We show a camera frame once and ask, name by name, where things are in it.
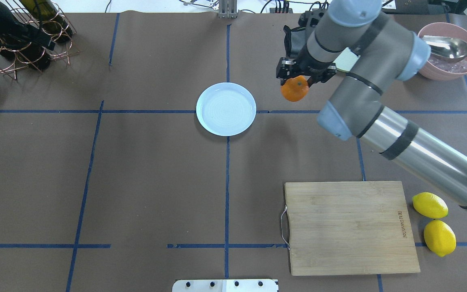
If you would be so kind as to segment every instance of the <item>cutting board handle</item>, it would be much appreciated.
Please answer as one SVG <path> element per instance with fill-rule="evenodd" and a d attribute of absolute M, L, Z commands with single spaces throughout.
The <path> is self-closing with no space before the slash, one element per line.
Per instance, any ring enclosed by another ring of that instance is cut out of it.
<path fill-rule="evenodd" d="M 289 247 L 289 242 L 286 240 L 286 238 L 289 238 L 289 234 L 287 236 L 284 236 L 284 215 L 286 215 L 286 226 L 287 226 L 287 231 L 289 232 L 289 218 L 287 217 L 287 205 L 284 206 L 284 211 L 282 211 L 282 214 L 280 214 L 280 235 L 282 236 L 282 240 L 286 243 L 287 249 L 291 250 L 291 247 Z"/>

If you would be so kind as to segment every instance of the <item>orange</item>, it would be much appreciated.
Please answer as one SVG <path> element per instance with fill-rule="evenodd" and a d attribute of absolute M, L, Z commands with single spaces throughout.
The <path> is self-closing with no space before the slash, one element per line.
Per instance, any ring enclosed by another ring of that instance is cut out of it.
<path fill-rule="evenodd" d="M 299 101 L 306 96 L 309 91 L 309 85 L 307 85 L 307 79 L 304 76 L 297 76 L 290 78 L 280 87 L 282 96 L 289 101 Z"/>

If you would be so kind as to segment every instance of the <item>yellow lemon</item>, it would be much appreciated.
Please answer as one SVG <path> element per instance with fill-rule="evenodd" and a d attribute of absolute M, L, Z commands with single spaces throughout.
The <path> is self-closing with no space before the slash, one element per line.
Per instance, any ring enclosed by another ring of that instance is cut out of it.
<path fill-rule="evenodd" d="M 448 206 L 432 193 L 424 192 L 412 197 L 413 208 L 428 218 L 439 219 L 448 216 Z"/>
<path fill-rule="evenodd" d="M 457 245 L 455 234 L 448 224 L 441 220 L 433 220 L 424 228 L 426 246 L 439 257 L 449 255 Z"/>

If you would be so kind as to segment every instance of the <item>cutting board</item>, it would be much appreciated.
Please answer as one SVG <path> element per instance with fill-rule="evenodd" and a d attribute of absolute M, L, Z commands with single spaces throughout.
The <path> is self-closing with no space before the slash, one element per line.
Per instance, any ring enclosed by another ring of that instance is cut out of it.
<path fill-rule="evenodd" d="M 291 275 L 419 273 L 400 181 L 287 182 Z"/>

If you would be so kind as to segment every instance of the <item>metal ladle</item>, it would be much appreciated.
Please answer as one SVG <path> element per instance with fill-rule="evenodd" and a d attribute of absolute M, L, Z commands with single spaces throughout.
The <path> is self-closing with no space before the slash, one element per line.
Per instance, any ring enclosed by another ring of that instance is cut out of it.
<path fill-rule="evenodd" d="M 467 42 L 454 37 L 425 35 L 421 37 L 430 48 L 432 54 L 458 62 L 467 57 Z"/>

